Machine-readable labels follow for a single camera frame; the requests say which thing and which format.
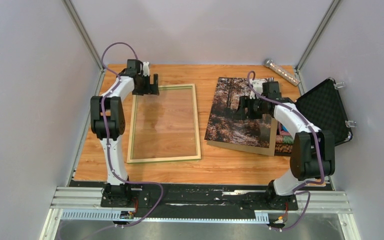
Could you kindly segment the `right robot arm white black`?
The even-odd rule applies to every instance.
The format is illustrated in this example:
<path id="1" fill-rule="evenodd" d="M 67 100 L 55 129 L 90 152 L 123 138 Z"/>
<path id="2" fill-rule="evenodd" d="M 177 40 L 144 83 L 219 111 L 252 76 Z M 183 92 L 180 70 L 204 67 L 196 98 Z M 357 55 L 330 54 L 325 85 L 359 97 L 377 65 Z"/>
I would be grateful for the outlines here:
<path id="1" fill-rule="evenodd" d="M 290 98 L 282 97 L 278 82 L 261 82 L 259 89 L 253 80 L 247 84 L 250 95 L 239 98 L 234 119 L 256 120 L 270 115 L 293 139 L 289 169 L 268 184 L 262 197 L 268 208 L 283 209 L 299 189 L 307 184 L 322 185 L 325 177 L 334 173 L 335 137 L 310 122 Z"/>

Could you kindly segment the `autumn forest photo board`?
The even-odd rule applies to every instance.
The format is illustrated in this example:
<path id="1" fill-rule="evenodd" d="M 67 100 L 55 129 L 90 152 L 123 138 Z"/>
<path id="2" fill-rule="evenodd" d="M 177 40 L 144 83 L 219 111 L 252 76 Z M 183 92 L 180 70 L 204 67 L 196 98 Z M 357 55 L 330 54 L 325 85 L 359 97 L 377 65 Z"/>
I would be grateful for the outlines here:
<path id="1" fill-rule="evenodd" d="M 213 147 L 274 156 L 277 124 L 257 110 L 245 78 L 219 77 L 204 139 Z"/>

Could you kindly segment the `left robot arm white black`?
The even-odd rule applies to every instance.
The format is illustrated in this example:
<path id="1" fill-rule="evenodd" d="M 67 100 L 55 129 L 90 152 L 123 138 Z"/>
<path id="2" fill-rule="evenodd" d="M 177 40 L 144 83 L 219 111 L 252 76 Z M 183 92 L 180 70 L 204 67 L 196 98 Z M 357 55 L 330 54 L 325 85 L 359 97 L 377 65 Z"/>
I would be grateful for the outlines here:
<path id="1" fill-rule="evenodd" d="M 123 100 L 129 94 L 159 94 L 158 75 L 151 76 L 149 62 L 129 59 L 126 68 L 116 74 L 113 85 L 90 99 L 90 128 L 102 145 L 107 167 L 103 207 L 126 207 L 133 201 L 121 144 L 126 129 Z"/>

